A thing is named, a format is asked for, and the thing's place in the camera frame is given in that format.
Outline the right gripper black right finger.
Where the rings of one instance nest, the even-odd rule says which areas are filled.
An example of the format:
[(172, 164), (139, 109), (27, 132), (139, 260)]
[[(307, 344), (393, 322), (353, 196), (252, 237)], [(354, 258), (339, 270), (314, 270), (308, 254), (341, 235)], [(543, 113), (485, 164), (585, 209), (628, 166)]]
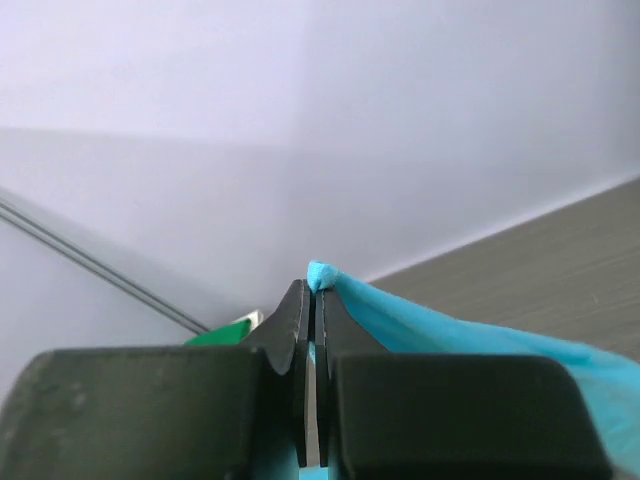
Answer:
[(320, 463), (332, 479), (609, 479), (576, 381), (540, 356), (394, 353), (315, 299)]

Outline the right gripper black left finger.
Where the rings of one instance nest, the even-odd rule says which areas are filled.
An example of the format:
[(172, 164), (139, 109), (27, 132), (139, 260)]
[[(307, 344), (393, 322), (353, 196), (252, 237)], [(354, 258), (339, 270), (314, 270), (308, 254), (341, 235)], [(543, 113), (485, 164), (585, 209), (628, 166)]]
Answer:
[(5, 479), (295, 479), (313, 305), (294, 281), (231, 346), (50, 350), (1, 408)]

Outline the light blue t shirt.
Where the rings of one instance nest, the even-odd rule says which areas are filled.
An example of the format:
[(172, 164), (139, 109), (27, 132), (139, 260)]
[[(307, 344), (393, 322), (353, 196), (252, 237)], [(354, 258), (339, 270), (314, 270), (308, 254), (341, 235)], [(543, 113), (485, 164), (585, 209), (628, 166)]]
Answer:
[(469, 322), (379, 290), (317, 261), (306, 280), (313, 293), (333, 288), (349, 315), (394, 353), (520, 354), (548, 357), (576, 380), (606, 453), (639, 475), (639, 363), (594, 346)]

